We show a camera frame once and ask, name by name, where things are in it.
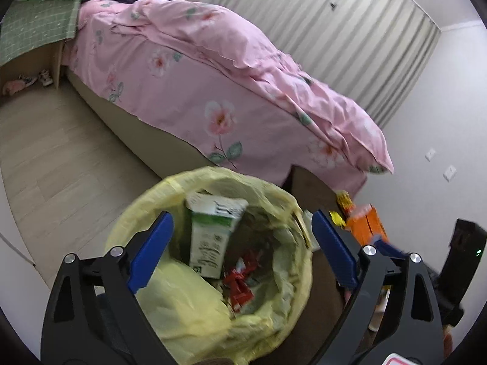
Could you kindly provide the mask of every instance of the floral pattern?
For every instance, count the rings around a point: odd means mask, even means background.
[[[314,123],[309,115],[303,111],[298,111],[298,119],[304,126],[309,126],[310,124]]]
[[[208,120],[207,132],[211,136],[218,137],[218,143],[214,143],[213,152],[208,155],[208,159],[215,164],[228,161],[237,170],[233,161],[242,156],[244,151],[242,143],[234,142],[225,151],[222,141],[222,136],[232,132],[235,128],[237,120],[234,111],[235,107],[227,101],[221,103],[211,101],[206,104],[205,117]]]
[[[115,1],[105,1],[100,6],[103,8],[108,8],[108,7],[111,7],[113,4],[115,4]]]
[[[339,151],[317,137],[310,139],[308,150],[311,154],[311,159],[327,170],[334,169],[345,163],[345,157]]]
[[[215,9],[206,9],[204,12],[201,13],[201,16],[198,19],[201,20],[202,26],[212,25],[216,22],[220,13]]]
[[[186,11],[186,19],[191,19],[193,15],[196,13],[196,8],[190,8]]]
[[[115,103],[120,98],[124,87],[123,82],[119,82],[117,84],[116,78],[117,78],[117,70],[114,66],[112,66],[108,70],[108,75],[107,75],[107,86],[110,89],[110,96],[108,97],[108,100],[112,103]]]
[[[205,108],[205,118],[208,119],[208,133],[220,136],[233,131],[237,123],[234,116],[235,107],[227,102],[209,102]]]
[[[98,41],[91,40],[90,45],[89,45],[89,54],[90,55],[96,55],[97,46],[98,46]]]
[[[388,170],[381,165],[369,166],[369,173],[372,173],[372,174],[384,174],[387,171]]]
[[[103,32],[101,30],[97,30],[94,35],[96,36],[98,45],[101,45],[103,43]]]
[[[154,77],[161,78],[169,69],[174,56],[167,50],[159,49],[149,58],[149,71]]]

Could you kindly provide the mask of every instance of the pink flower print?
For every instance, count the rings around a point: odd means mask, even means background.
[[[117,77],[117,71],[115,67],[112,67],[107,76],[107,85],[110,87],[110,89],[114,90],[115,89],[115,79]]]
[[[96,55],[96,46],[98,45],[98,41],[91,40],[91,45],[89,46],[89,54]]]
[[[237,123],[233,115],[235,108],[227,101],[217,103],[209,102],[206,104],[205,117],[209,121],[208,132],[221,136],[233,131]]]
[[[210,11],[203,14],[202,20],[206,22],[214,22],[218,16],[218,11]]]
[[[162,77],[171,63],[171,54],[165,50],[156,50],[149,59],[149,71],[154,77]]]
[[[334,169],[345,163],[345,157],[339,151],[317,137],[313,137],[310,140],[308,150],[311,154],[311,159],[327,170]]]

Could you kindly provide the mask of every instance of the green leaf print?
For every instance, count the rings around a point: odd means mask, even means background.
[[[387,169],[382,166],[369,166],[369,173],[372,174],[384,174],[386,171]]]
[[[313,120],[308,116],[308,114],[306,114],[304,112],[298,112],[298,117],[299,117],[300,122],[304,126],[308,126],[308,125],[313,123]]]
[[[210,161],[212,161],[213,163],[218,164],[223,162],[226,158],[219,152],[213,152],[211,155],[208,156],[208,159],[210,159]]]
[[[101,45],[101,43],[103,42],[103,33],[101,32],[101,30],[97,30],[94,35],[98,40],[98,45]]]
[[[191,17],[196,13],[196,8],[190,8],[186,11],[186,19],[191,19]]]
[[[228,150],[226,152],[226,157],[228,158],[229,161],[232,161],[233,159],[237,159],[240,156],[242,156],[243,150],[244,147],[242,146],[242,143],[240,141],[234,142],[230,147],[228,147]]]

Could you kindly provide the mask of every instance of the wooden floor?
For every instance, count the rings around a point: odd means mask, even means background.
[[[49,286],[65,254],[101,255],[123,210],[160,180],[69,82],[2,98],[0,166],[20,234]]]

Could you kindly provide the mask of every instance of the wall outlet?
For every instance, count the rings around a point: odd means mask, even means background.
[[[436,150],[432,148],[426,153],[425,158],[428,162],[431,162],[431,159],[433,159],[435,155],[436,155]]]
[[[456,169],[454,166],[449,166],[445,173],[443,173],[443,176],[445,177],[445,180],[450,182],[456,174]]]

